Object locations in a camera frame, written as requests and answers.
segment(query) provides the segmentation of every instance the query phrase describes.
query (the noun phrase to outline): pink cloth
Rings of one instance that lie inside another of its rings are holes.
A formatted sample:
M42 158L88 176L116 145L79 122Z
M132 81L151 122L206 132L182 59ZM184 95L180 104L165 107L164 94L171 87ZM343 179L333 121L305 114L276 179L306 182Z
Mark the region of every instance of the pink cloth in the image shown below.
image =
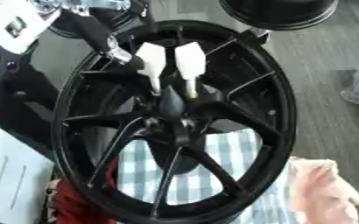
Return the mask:
M293 157L290 171L290 207L299 223L359 223L359 192L339 176L335 161Z

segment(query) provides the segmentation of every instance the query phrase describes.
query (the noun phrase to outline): paper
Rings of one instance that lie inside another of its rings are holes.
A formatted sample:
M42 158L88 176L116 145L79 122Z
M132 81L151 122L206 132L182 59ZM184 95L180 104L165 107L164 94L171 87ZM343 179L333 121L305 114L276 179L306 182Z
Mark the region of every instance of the paper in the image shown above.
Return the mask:
M0 223L39 220L52 173L53 162L0 129Z

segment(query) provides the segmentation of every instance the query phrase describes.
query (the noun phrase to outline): red object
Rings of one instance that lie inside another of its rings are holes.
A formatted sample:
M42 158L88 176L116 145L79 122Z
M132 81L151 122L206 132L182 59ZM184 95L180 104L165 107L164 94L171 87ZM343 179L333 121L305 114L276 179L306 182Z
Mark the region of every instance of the red object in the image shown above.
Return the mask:
M116 159L113 160L106 172L106 179L111 186L115 186L115 181L112 178L115 169ZM57 185L54 205L58 211L56 224L116 224L114 220L109 219L96 206L84 199L64 179Z

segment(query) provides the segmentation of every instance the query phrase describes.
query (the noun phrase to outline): gray floor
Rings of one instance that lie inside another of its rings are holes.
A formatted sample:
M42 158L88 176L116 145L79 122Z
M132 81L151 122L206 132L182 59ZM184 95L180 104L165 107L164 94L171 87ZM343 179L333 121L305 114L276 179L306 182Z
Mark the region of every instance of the gray floor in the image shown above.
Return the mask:
M245 26L217 2L154 0L154 9L159 20L199 19L243 30ZM359 190L359 107L340 97L359 68L359 0L341 0L324 24L273 33L266 48L285 69L297 95L299 134L294 155L336 160L340 174ZM48 32L33 62L60 88L88 52L83 42Z

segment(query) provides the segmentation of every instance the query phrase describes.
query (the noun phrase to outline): blue checkered tablecloth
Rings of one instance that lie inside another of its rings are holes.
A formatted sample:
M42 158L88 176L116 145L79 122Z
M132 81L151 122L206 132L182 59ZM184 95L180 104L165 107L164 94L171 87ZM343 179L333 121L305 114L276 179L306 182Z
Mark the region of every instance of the blue checkered tablecloth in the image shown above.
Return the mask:
M261 141L252 129L227 134L208 135L208 154L233 178L239 179L257 156ZM119 157L118 188L123 193L153 203L162 177L148 144L134 141ZM288 210L288 168L275 183L232 223L295 224L294 214ZM202 165L183 175L177 175L170 185L167 203L179 205L209 198L222 190L220 181Z

